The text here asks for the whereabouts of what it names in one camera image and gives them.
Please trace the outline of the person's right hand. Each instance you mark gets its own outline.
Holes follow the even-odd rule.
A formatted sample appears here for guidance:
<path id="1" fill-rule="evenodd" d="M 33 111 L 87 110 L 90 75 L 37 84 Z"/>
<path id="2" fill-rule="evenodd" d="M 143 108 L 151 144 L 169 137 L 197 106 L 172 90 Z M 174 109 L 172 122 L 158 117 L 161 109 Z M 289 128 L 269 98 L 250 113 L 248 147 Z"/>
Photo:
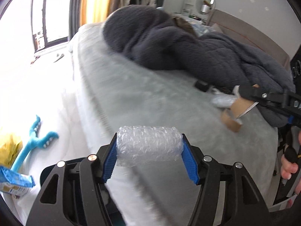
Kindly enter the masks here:
<path id="1" fill-rule="evenodd" d="M 298 143 L 300 144 L 300 132 L 298 133 Z M 295 174 L 298 170 L 298 165 L 296 163 L 289 162 L 285 155 L 283 154 L 281 157 L 281 177 L 285 180 L 290 180 L 292 175 Z M 300 180 L 298 182 L 298 185 L 295 187 L 295 194 L 299 195 L 300 193 Z M 291 208 L 294 203 L 294 199 L 290 199 L 287 203 L 286 209 Z"/>

